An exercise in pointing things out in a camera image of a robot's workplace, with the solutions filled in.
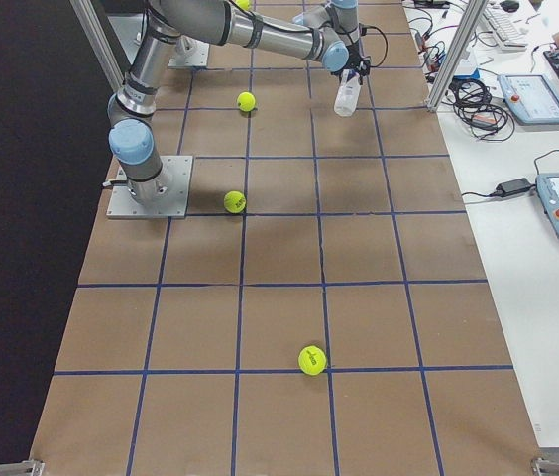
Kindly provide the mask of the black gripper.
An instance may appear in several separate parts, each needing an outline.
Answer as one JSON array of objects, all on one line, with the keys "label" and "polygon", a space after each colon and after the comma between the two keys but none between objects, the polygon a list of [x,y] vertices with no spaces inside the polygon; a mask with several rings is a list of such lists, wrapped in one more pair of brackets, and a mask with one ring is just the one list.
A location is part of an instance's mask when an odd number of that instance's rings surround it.
[{"label": "black gripper", "polygon": [[[367,77],[370,75],[371,71],[371,59],[364,58],[361,55],[359,47],[348,47],[348,60],[346,62],[346,68],[348,70],[354,71],[360,77]],[[337,71],[331,72],[332,75],[341,79],[343,76],[344,69],[339,69]]]}]

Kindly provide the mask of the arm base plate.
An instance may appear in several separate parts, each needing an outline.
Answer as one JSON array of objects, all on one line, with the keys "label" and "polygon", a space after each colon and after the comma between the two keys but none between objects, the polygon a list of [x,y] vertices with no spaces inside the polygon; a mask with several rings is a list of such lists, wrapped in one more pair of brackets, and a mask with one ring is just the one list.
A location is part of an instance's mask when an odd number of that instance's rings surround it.
[{"label": "arm base plate", "polygon": [[206,68],[210,45],[196,39],[181,36],[168,62],[169,69]]},{"label": "arm base plate", "polygon": [[111,219],[183,219],[186,215],[193,156],[161,156],[160,174],[146,182],[131,181],[117,167],[106,215]]}]

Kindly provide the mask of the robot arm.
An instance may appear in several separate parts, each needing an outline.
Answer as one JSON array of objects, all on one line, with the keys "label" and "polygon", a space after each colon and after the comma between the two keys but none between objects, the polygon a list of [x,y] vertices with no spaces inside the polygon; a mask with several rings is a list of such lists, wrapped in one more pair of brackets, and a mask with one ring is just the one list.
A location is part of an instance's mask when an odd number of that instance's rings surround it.
[{"label": "robot arm", "polygon": [[145,30],[120,88],[107,106],[109,146],[126,176],[132,202],[161,205],[174,194],[174,175],[157,149],[153,117],[161,87],[191,79],[191,70],[169,69],[185,42],[272,52],[316,61],[335,76],[365,76],[362,25],[355,1],[327,1],[290,21],[247,10],[234,1],[148,1]]},{"label": "robot arm", "polygon": [[355,45],[360,39],[359,13],[357,1],[332,0],[308,7],[292,18],[301,26],[320,28],[331,27],[346,46]]}]

